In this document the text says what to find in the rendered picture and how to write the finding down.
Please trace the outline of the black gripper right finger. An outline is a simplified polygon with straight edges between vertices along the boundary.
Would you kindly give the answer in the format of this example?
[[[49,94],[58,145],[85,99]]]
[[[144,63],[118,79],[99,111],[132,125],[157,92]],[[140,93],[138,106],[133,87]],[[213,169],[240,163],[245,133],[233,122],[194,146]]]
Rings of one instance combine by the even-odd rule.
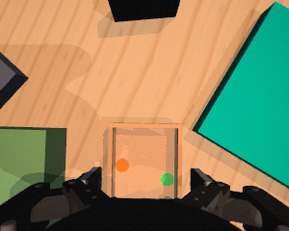
[[[289,207],[258,187],[231,191],[226,183],[191,168],[190,189],[172,201],[198,207],[229,222],[243,223],[245,231],[289,231]]]

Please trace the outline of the dark grey flat rectangular block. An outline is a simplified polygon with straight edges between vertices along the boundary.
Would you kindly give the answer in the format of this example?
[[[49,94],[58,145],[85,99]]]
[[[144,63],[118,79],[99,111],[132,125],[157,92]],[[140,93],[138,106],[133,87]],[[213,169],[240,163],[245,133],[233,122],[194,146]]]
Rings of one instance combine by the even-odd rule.
[[[29,78],[0,52],[0,109]]]

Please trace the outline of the black rectangular block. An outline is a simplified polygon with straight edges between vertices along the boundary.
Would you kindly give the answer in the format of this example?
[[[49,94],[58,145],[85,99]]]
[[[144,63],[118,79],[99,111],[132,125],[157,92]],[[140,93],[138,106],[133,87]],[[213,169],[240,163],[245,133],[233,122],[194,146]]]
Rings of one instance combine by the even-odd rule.
[[[180,0],[108,0],[115,22],[176,17]]]

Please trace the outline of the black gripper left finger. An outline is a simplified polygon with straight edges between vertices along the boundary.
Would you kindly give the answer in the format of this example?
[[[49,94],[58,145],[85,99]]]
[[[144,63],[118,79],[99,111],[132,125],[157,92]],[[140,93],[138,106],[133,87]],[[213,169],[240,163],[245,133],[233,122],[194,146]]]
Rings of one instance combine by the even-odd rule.
[[[50,189],[45,182],[31,185],[0,205],[0,231],[43,231],[50,219],[119,200],[108,196],[101,186],[102,167],[65,181],[62,188]]]

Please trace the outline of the green flat rectangular slab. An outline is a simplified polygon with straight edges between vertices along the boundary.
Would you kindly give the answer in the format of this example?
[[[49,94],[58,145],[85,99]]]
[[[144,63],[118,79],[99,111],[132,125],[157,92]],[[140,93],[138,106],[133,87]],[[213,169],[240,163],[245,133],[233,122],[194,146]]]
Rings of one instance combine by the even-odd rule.
[[[289,189],[289,9],[263,12],[193,130]]]

